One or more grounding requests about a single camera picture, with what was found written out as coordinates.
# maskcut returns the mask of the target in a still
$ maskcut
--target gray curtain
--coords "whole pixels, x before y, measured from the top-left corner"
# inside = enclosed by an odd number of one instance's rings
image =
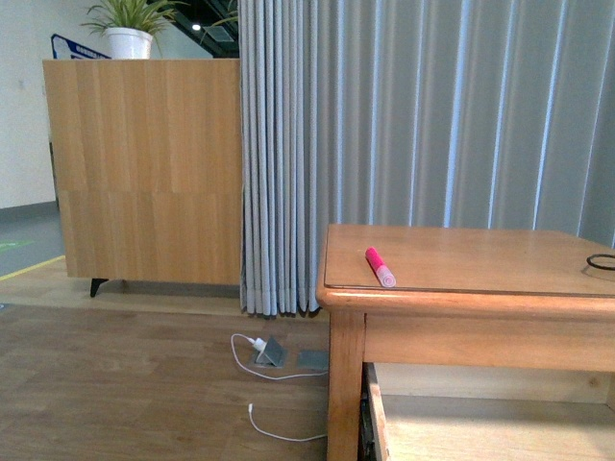
[[[614,0],[240,0],[242,303],[317,308],[328,223],[615,246]]]

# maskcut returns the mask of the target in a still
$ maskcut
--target wooden cabinet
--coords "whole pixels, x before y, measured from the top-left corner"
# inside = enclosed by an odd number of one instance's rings
[[[239,61],[43,67],[68,275],[238,284]]]

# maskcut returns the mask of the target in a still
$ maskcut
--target table apron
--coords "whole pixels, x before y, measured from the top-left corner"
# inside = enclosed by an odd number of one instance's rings
[[[615,324],[366,316],[365,362],[615,371]]]

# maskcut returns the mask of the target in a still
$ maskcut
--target cabinet leg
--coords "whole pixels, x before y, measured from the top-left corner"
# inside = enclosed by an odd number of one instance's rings
[[[89,286],[89,296],[91,298],[95,297],[100,285],[102,285],[106,281],[109,281],[109,279],[92,279],[92,284]]]

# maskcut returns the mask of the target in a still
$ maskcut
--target shelf under table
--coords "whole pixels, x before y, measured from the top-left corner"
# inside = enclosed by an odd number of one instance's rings
[[[368,381],[378,459],[615,459],[615,411],[606,402],[386,395],[387,386],[381,392],[376,369],[368,373]],[[514,376],[524,371],[511,372]],[[545,373],[553,377],[553,372]],[[510,391],[508,384],[504,387]],[[517,394],[523,395],[523,389]],[[578,400],[578,389],[571,395]]]

